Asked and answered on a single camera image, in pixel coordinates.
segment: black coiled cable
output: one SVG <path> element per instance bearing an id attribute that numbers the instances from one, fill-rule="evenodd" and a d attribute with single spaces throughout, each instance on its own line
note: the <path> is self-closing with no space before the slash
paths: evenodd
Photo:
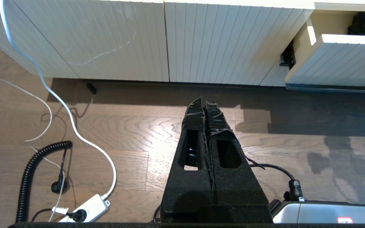
<path id="1" fill-rule="evenodd" d="M 33 175 L 35 174 L 36 167 L 39 165 L 43 157 L 58 150 L 63 150 L 67 147 L 67 145 L 69 148 L 71 148 L 73 143 L 71 141 L 62 141 L 50 144 L 40 149 L 29 160 L 25 171 L 23 172 L 21 187 L 19 189 L 18 208 L 16 210 L 15 222 L 28 221 L 30 191 L 32 188 Z"/>

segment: white power strip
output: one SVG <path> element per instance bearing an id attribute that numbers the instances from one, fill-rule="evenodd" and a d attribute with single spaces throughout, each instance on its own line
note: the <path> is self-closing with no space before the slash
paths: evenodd
<path id="1" fill-rule="evenodd" d="M 90 198 L 89 200 L 87 200 L 85 203 L 83 203 L 83 205 L 79 206 L 73 212 L 83 209 L 87 212 L 87 217 L 83 222 L 93 222 L 101 215 L 103 215 L 105 212 L 107 212 L 109 210 L 110 205 L 111 203 L 108 200 L 103 201 L 101 199 L 101 196 L 97 194 L 92 198 Z M 75 222 L 75 221 L 66 216 L 59 222 Z"/>

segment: white drawer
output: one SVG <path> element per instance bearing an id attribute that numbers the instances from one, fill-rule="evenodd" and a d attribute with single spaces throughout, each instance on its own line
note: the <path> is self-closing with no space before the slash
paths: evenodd
<path id="1" fill-rule="evenodd" d="M 365 36 L 346 35 L 355 11 L 315 10 L 294 38 L 287 84 L 365 86 Z"/>

